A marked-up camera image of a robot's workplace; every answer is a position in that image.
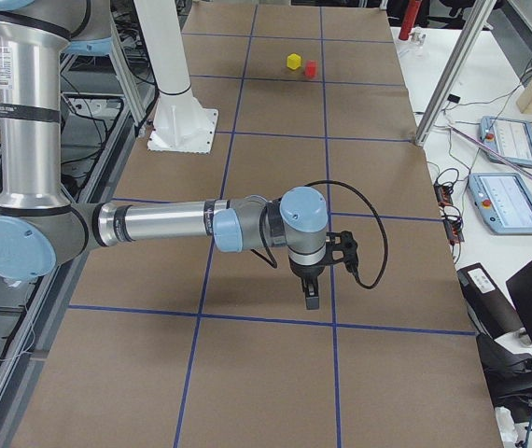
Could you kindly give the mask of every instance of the office chair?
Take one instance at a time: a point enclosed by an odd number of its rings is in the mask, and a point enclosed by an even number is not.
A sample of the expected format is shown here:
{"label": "office chair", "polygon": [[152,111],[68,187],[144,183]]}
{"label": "office chair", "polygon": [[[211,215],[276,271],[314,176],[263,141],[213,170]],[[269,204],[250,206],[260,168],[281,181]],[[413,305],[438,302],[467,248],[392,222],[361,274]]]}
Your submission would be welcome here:
{"label": "office chair", "polygon": [[[449,30],[461,30],[465,26],[463,14],[468,7],[473,7],[475,0],[441,0],[441,3],[449,7],[450,17],[428,17],[429,21],[446,23],[442,28]],[[504,0],[497,0],[494,9],[499,9],[504,4]]]}

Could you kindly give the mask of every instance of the yellow cube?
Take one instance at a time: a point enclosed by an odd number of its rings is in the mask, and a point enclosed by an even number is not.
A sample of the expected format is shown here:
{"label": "yellow cube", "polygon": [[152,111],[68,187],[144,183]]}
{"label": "yellow cube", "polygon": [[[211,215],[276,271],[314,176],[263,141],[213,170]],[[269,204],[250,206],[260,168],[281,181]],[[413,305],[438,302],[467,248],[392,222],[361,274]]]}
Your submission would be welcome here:
{"label": "yellow cube", "polygon": [[301,56],[299,54],[291,53],[287,56],[287,68],[297,70],[301,67]]}

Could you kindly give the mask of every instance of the sticker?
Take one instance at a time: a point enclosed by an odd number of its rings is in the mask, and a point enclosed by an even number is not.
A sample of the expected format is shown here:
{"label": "sticker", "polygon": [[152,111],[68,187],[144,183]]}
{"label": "sticker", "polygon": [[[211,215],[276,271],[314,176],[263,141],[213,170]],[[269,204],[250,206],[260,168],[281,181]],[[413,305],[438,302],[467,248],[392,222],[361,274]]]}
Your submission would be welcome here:
{"label": "sticker", "polygon": [[9,47],[0,47],[0,89],[13,89],[13,54]]}
{"label": "sticker", "polygon": [[482,294],[494,291],[496,289],[481,268],[472,269],[469,271],[469,277],[471,278],[471,281],[475,283],[475,286],[478,287],[478,289],[482,292]]}

